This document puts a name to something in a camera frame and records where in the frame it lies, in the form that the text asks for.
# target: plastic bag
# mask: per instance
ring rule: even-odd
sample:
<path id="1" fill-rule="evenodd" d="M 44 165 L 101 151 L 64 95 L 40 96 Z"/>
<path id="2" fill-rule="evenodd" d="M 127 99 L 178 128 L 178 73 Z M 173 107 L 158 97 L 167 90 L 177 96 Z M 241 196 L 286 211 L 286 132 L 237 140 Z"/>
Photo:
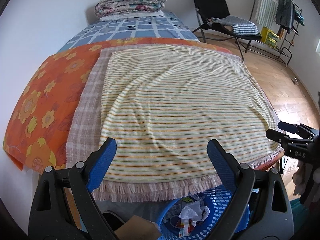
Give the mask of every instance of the plastic bag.
<path id="1" fill-rule="evenodd" d="M 181 223 L 184 224 L 184 228 L 180 230 L 182 236 L 189 236 L 189 219 L 191 219 L 191 225 L 196 226 L 198 221 L 204 221 L 209 216 L 210 210 L 207 206 L 200 206 L 199 201 L 189 203 L 182 209 L 179 218 Z"/>

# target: dark jacket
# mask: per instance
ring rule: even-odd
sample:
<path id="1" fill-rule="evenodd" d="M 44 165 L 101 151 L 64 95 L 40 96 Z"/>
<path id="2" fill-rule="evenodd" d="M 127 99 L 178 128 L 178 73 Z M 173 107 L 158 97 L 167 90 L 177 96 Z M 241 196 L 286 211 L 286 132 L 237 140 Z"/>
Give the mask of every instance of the dark jacket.
<path id="1" fill-rule="evenodd" d="M 279 0 L 276 23 L 291 29 L 293 24 L 292 12 L 294 12 L 294 4 L 291 0 Z"/>

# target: orange floral blanket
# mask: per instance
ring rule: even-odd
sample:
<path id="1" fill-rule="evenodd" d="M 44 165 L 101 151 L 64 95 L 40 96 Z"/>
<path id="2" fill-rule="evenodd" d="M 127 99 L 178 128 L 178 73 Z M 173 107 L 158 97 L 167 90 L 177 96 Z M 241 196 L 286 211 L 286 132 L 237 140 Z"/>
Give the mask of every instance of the orange floral blanket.
<path id="1" fill-rule="evenodd" d="M 39 173 L 66 166 L 66 142 L 74 112 L 101 49 L 131 44 L 182 44 L 228 49 L 197 41 L 130 38 L 87 44 L 48 57 L 23 91 L 10 118 L 3 149 Z"/>

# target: screw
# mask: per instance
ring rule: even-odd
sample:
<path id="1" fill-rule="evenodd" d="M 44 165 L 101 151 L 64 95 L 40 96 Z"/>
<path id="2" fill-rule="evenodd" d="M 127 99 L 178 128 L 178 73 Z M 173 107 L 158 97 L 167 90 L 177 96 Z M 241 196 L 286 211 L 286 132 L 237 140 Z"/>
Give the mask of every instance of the screw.
<path id="1" fill-rule="evenodd" d="M 44 169 L 45 172 L 50 172 L 52 171 L 52 166 L 47 166 L 45 169 Z"/>
<path id="2" fill-rule="evenodd" d="M 240 167 L 244 170 L 247 170 L 249 168 L 249 165 L 246 163 L 240 163 Z"/>
<path id="3" fill-rule="evenodd" d="M 276 168 L 271 168 L 271 172 L 274 173 L 274 174 L 279 173 L 279 171 Z"/>
<path id="4" fill-rule="evenodd" d="M 78 162 L 76 163 L 76 168 L 80 169 L 84 166 L 84 162 Z"/>

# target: blue checkered bed sheet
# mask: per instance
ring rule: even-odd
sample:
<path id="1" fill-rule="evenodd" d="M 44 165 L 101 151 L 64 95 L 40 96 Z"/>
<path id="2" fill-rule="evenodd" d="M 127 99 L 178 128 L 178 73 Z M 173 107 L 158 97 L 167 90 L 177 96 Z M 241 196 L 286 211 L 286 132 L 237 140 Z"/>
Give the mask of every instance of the blue checkered bed sheet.
<path id="1" fill-rule="evenodd" d="M 199 41 L 174 13 L 164 12 L 164 17 L 96 21 L 74 36 L 58 52 L 99 41 L 135 37 L 176 38 Z"/>

